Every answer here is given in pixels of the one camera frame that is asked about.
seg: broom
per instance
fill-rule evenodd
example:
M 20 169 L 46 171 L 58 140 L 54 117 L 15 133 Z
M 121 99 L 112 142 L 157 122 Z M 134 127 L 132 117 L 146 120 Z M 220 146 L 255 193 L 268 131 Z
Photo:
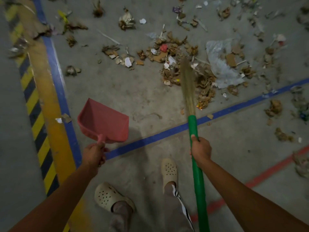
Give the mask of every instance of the broom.
M 194 134 L 198 138 L 197 134 L 197 121 L 195 116 L 195 86 L 194 86 L 194 73 L 190 67 L 189 60 L 184 58 L 180 64 L 180 83 L 183 93 L 183 98 L 186 102 L 188 125 L 190 134 L 190 143 L 192 148 L 191 135 Z M 196 165 L 196 162 L 192 156 L 192 168 L 194 179 L 194 191 L 197 203 L 198 224 L 200 232 L 209 232 L 207 205 L 205 199 L 205 187 L 202 170 Z

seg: pants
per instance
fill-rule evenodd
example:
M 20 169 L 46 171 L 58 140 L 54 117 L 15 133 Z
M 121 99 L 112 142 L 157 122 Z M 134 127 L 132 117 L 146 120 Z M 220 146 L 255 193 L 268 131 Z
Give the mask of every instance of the pants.
M 165 229 L 168 232 L 192 232 L 193 223 L 174 185 L 166 185 L 164 197 Z M 124 201 L 113 206 L 109 232 L 128 232 L 132 208 Z

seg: red dustpan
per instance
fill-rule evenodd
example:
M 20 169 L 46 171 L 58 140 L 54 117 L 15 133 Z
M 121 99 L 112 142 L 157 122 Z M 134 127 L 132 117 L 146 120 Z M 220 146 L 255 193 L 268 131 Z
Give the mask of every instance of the red dustpan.
M 90 98 L 77 122 L 84 135 L 98 142 L 115 143 L 128 139 L 129 117 Z

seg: blue tape line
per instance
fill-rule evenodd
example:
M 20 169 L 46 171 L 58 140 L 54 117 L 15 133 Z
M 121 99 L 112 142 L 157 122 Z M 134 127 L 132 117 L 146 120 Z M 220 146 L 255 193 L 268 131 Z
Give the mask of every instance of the blue tape line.
M 46 22 L 46 18 L 45 18 L 43 9 L 42 9 L 41 1 L 40 0 L 33 0 L 33 2 L 34 2 L 34 5 L 37 9 L 38 19 L 41 22 Z M 68 104 L 67 104 L 67 101 L 66 101 L 66 97 L 65 97 L 65 93 L 64 93 L 64 87 L 63 87 L 61 75 L 60 75 L 60 72 L 59 72 L 60 69 L 59 69 L 58 64 L 57 64 L 56 54 L 55 54 L 54 47 L 52 45 L 52 40 L 48 37 L 43 37 L 43 41 L 44 41 L 44 44 L 46 46 L 48 61 L 49 61 L 49 65 L 51 67 L 52 79 L 54 81 L 54 85 L 55 85 L 55 88 L 56 88 L 61 113 L 62 114 L 67 113 L 69 115 L 70 114 L 69 108 L 68 108 Z M 276 95 L 282 94 L 284 92 L 287 92 L 293 86 L 304 85 L 304 84 L 307 84 L 307 83 L 309 83 L 309 78 L 301 80 L 301 81 L 294 83 L 292 85 L 285 86 L 285 87 L 277 90 L 276 93 L 268 93 L 264 96 L 258 96 L 258 97 L 255 97 L 253 99 L 250 99 L 246 102 L 242 102 L 242 103 L 233 105 L 231 107 L 228 107 L 226 109 L 223 109 L 221 111 L 213 113 L 214 117 L 213 117 L 212 120 L 217 119 L 217 118 L 222 117 L 222 116 L 225 116 L 227 114 L 233 113 L 233 112 L 238 111 L 240 109 L 243 109 L 245 107 L 249 107 L 251 105 L 259 103 L 259 102 L 266 100 L 268 98 L 274 97 Z M 201 117 L 201 118 L 197 119 L 197 124 L 201 125 L 201 124 L 204 124 L 204 123 L 206 123 L 210 120 L 211 119 L 209 119 L 207 116 Z M 66 128 L 66 133 L 67 133 L 69 144 L 70 144 L 70 147 L 71 147 L 71 150 L 72 150 L 75 165 L 76 165 L 76 167 L 78 167 L 81 164 L 82 156 L 81 156 L 79 145 L 78 145 L 76 135 L 75 135 L 75 132 L 74 132 L 74 129 L 73 129 L 72 122 L 70 122 L 69 124 L 64 124 L 64 125 L 65 125 L 65 128 Z M 179 125 L 177 127 L 168 129 L 166 131 L 160 132 L 160 133 L 155 134 L 153 136 L 150 136 L 150 137 L 147 137 L 147 138 L 144 138 L 144 139 L 141 139 L 141 140 L 137 140 L 135 142 L 132 142 L 132 143 L 127 144 L 125 146 L 119 147 L 119 148 L 112 150 L 111 152 L 107 153 L 106 159 L 110 160 L 110 159 L 115 158 L 117 156 L 121 156 L 121 155 L 123 155 L 127 152 L 130 152 L 130 151 L 133 151 L 135 149 L 144 147 L 146 145 L 157 142 L 157 141 L 162 140 L 164 138 L 167 138 L 169 136 L 175 135 L 175 134 L 180 133 L 182 131 L 185 131 L 187 129 L 188 129 L 188 124 L 186 123 L 186 124 L 182 124 L 182 125 Z
M 43 22 L 43 23 L 47 22 L 45 14 L 43 12 L 42 5 L 41 5 L 41 0 L 33 0 L 33 3 L 36 7 L 37 17 L 40 20 L 40 22 Z M 66 101 L 66 95 L 64 92 L 64 86 L 63 86 L 61 74 L 60 74 L 61 69 L 59 68 L 58 63 L 57 63 L 57 57 L 56 57 L 55 49 L 52 44 L 52 39 L 49 37 L 42 37 L 42 39 L 46 47 L 48 62 L 49 62 L 49 66 L 50 66 L 51 74 L 52 74 L 52 80 L 55 85 L 61 114 L 66 113 L 70 115 L 68 104 Z M 76 138 L 74 128 L 73 128 L 73 124 L 72 122 L 64 123 L 64 127 L 66 129 L 66 133 L 68 136 L 68 140 L 69 140 L 69 144 L 70 144 L 71 151 L 73 154 L 75 166 L 79 167 L 80 164 L 82 163 L 82 154 L 79 149 L 79 145 L 78 145 L 77 138 Z
M 271 93 L 270 92 L 270 93 L 268 93 L 268 94 L 266 94 L 264 96 L 258 96 L 258 97 L 255 97 L 253 99 L 250 99 L 248 101 L 245 101 L 245 102 L 242 102 L 242 103 L 238 103 L 236 105 L 233 105 L 233 106 L 228 107 L 226 109 L 223 109 L 221 111 L 213 113 L 214 117 L 213 117 L 212 120 L 217 119 L 217 118 L 222 117 L 222 116 L 225 116 L 227 114 L 233 113 L 233 112 L 238 111 L 240 109 L 249 107 L 251 105 L 257 104 L 257 103 L 259 103 L 259 102 L 261 102 L 263 100 L 266 100 L 268 98 L 274 97 L 274 96 L 279 95 L 279 94 L 282 94 L 284 92 L 287 92 L 293 86 L 304 85 L 304 84 L 307 84 L 307 83 L 309 83 L 309 78 L 301 80 L 301 81 L 299 81 L 297 83 L 294 83 L 292 85 L 285 86 L 285 87 L 283 87 L 281 89 L 278 89 L 276 91 L 276 93 Z M 201 117 L 201 118 L 197 119 L 197 125 L 204 124 L 204 123 L 206 123 L 208 121 L 211 121 L 211 119 L 208 118 L 207 116 Z M 106 159 L 110 160 L 110 159 L 115 158 L 117 156 L 121 156 L 121 155 L 123 155 L 123 154 L 125 154 L 127 152 L 130 152 L 132 150 L 135 150 L 137 148 L 144 147 L 144 146 L 149 145 L 151 143 L 154 143 L 156 141 L 162 140 L 162 139 L 167 138 L 169 136 L 172 136 L 172 135 L 175 135 L 175 134 L 180 133 L 182 131 L 185 131 L 188 128 L 189 128 L 188 127 L 188 123 L 186 123 L 186 124 L 183 124 L 183 125 L 179 125 L 179 126 L 177 126 L 175 128 L 171 128 L 171 129 L 168 129 L 166 131 L 160 132 L 160 133 L 155 134 L 153 136 L 150 136 L 148 138 L 144 138 L 144 139 L 132 142 L 130 144 L 127 144 L 127 145 L 125 145 L 123 147 L 119 147 L 119 148 L 117 148 L 115 150 L 112 150 L 111 152 L 107 153 L 106 154 Z

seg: crocs shoe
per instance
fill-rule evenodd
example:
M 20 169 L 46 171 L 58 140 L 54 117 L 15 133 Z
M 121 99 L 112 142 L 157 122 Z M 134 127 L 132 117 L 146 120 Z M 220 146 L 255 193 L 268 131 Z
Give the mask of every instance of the crocs shoe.
M 95 189 L 95 201 L 100 207 L 110 212 L 112 211 L 113 205 L 119 201 L 127 202 L 127 204 L 132 207 L 133 211 L 136 210 L 132 200 L 120 194 L 107 182 L 98 185 Z
M 163 193 L 164 187 L 169 182 L 178 184 L 178 168 L 174 160 L 165 158 L 161 163 L 161 173 L 163 176 Z

